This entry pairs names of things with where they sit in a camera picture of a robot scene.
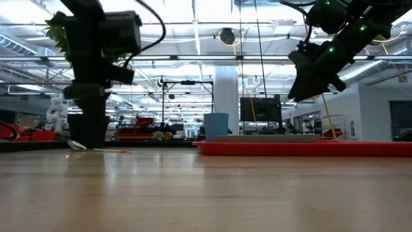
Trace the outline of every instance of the white robot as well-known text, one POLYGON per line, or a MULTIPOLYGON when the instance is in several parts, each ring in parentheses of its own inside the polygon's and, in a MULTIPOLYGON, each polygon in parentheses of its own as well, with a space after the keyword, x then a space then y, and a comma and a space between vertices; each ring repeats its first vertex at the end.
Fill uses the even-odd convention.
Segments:
POLYGON ((63 94, 50 99, 51 106, 46 113, 46 130, 52 130, 52 128, 54 131, 62 130, 63 119, 67 117, 67 106, 63 105, 63 99, 63 94))

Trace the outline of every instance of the red flat board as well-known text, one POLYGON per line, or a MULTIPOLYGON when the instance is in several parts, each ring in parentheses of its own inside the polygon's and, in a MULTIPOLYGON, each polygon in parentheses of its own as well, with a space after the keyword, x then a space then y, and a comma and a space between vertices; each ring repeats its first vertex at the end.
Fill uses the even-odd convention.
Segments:
POLYGON ((226 156, 412 156, 410 142, 320 140, 316 143, 195 142, 202 155, 226 156))

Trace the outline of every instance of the pillar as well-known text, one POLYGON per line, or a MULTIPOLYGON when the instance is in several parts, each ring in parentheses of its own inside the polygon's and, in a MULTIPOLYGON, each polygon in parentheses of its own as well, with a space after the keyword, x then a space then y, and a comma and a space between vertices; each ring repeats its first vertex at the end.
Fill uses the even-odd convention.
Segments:
POLYGON ((216 113, 229 114, 229 129, 239 135, 238 72, 235 66, 217 66, 214 75, 216 113))

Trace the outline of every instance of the ceiling pipe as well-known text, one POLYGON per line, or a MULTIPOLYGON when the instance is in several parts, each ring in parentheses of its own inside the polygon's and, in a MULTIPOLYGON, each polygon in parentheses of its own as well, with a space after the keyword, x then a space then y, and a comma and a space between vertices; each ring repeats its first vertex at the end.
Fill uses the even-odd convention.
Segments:
MULTIPOLYGON (((412 55, 412 37, 388 48, 390 55, 412 55)), ((372 61, 362 66, 352 66, 339 73, 339 77, 347 84, 353 84, 371 77, 391 67, 389 61, 372 61)))

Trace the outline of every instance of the ceiling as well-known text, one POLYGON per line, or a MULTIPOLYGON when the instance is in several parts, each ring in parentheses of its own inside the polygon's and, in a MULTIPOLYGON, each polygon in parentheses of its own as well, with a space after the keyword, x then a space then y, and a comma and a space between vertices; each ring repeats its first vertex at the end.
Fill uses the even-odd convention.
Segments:
MULTIPOLYGON (((140 15, 144 25, 140 28, 143 46, 152 43, 162 33, 161 26, 156 18, 141 7, 134 0, 100 0, 106 12, 134 10, 140 15)), ((243 0, 240 8, 231 0, 150 0, 147 3, 159 13, 167 24, 165 41, 142 55, 288 55, 295 50, 296 44, 306 36, 302 15, 287 6, 273 3, 274 1, 257 1, 257 13, 251 1, 243 0), (232 28, 237 40, 243 34, 242 43, 225 46, 216 35, 222 28, 232 28)), ((0 0, 0 35, 20 44, 24 48, 35 51, 37 55, 62 56, 55 48, 55 43, 45 37, 46 25, 44 20, 50 19, 57 11, 70 15, 71 13, 58 0, 0 0)), ((401 32, 401 25, 412 21, 411 12, 394 23, 392 36, 396 37, 401 32)), ((406 37, 386 43, 391 47, 406 37)), ((315 30, 311 36, 313 42, 322 43, 331 37, 320 30, 315 30)), ((359 55, 384 54, 381 46, 368 46, 359 55)), ((21 56, 9 47, 0 46, 0 56, 21 56)), ((123 107, 127 110, 138 110, 150 115, 158 112, 160 103, 156 96, 161 92, 157 85, 160 77, 166 81, 212 81, 215 66, 235 66, 241 70, 234 61, 134 61, 136 70, 134 85, 114 86, 113 91, 119 92, 116 99, 111 99, 110 107, 123 107)), ((54 85, 40 86, 38 88, 21 87, 13 85, 11 89, 2 86, 2 92, 14 91, 24 93, 53 93, 60 92, 74 79, 73 71, 64 61, 51 62, 49 66, 44 63, 30 61, 7 61, 0 63, 3 66, 0 72, 0 81, 3 82, 54 82, 54 85)), ((287 92, 295 79, 295 68, 290 62, 265 61, 261 68, 260 61, 248 61, 243 64, 243 73, 248 92, 262 92, 262 77, 267 81, 267 91, 287 92)), ((210 102, 211 96, 202 85, 180 86, 173 88, 175 92, 196 92, 198 94, 176 95, 175 102, 202 103, 210 102)), ((209 104, 196 104, 195 108, 181 109, 178 114, 189 118, 200 117, 199 112, 210 110, 209 104)), ((128 113, 113 110, 111 113, 128 113)))

